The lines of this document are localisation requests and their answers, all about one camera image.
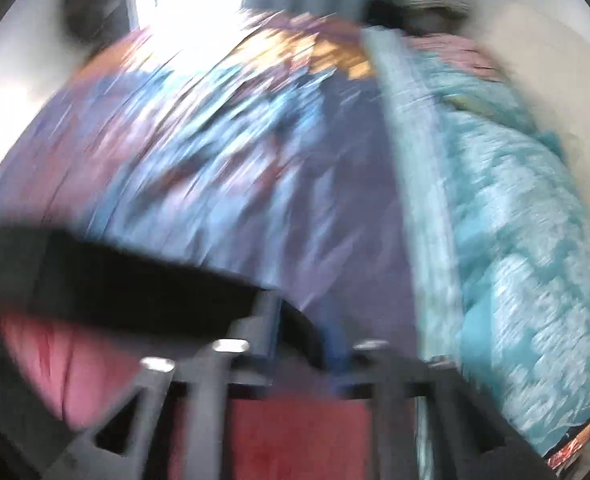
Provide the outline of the black pants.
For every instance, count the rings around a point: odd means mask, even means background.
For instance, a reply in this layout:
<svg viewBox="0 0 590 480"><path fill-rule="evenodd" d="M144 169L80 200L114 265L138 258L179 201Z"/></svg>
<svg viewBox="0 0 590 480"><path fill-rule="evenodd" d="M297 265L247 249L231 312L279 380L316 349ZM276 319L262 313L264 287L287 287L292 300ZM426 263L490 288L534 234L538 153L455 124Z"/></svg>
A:
<svg viewBox="0 0 590 480"><path fill-rule="evenodd" d="M0 308L125 332L219 336L264 290L62 229L0 226Z"/></svg>

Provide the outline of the teal floral pillow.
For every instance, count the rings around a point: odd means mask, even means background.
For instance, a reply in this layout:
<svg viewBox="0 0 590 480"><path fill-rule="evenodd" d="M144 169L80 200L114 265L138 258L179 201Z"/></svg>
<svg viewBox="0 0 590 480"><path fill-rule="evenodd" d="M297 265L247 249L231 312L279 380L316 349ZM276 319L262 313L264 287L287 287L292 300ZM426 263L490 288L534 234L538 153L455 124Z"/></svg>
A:
<svg viewBox="0 0 590 480"><path fill-rule="evenodd" d="M447 356L540 454L590 420L590 212L517 91L365 32L393 144L419 355Z"/></svg>

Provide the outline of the colourful satin bedspread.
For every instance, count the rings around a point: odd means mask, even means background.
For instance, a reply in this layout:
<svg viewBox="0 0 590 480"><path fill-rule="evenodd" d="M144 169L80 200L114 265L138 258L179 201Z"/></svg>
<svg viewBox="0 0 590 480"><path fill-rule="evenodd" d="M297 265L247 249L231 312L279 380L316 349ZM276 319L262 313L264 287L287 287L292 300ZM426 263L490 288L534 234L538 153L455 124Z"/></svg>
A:
<svg viewBox="0 0 590 480"><path fill-rule="evenodd" d="M0 165L0 226L66 230L279 296L270 385L231 392L228 479L370 479L371 411L344 379L360 341L417 354L405 220L381 85L360 30L331 18L242 15L198 40L134 32ZM7 476L47 479L142 359L190 359L230 325L134 333L0 308ZM177 391L166 470L149 479L187 479Z"/></svg>

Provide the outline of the pink pillow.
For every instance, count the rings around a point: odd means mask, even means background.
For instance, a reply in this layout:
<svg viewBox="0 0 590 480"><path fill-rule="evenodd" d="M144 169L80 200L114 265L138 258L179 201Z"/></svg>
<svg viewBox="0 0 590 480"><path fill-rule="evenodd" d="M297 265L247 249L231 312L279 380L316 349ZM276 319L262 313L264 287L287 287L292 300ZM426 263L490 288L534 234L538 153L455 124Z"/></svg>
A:
<svg viewBox="0 0 590 480"><path fill-rule="evenodd" d="M503 78L500 65L473 40L452 34L409 36L408 39L415 49L436 53L445 63L475 77L491 81Z"/></svg>

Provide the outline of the cream padded headboard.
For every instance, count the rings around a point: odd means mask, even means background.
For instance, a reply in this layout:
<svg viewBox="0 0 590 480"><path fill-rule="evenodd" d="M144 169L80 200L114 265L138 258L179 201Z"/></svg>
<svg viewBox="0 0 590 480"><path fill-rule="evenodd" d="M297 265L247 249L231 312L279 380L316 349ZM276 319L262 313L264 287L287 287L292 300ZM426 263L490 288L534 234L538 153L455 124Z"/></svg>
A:
<svg viewBox="0 0 590 480"><path fill-rule="evenodd" d="M482 42L563 139L590 205L590 8L584 0L475 0Z"/></svg>

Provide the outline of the dark clothes hanging on wall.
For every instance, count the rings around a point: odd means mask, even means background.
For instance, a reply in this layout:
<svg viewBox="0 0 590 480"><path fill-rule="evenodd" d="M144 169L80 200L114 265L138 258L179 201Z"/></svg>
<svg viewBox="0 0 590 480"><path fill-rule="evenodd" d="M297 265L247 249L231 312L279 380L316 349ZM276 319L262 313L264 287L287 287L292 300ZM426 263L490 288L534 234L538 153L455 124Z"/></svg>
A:
<svg viewBox="0 0 590 480"><path fill-rule="evenodd" d="M130 32L128 0L62 0L68 35L87 46L105 47Z"/></svg>

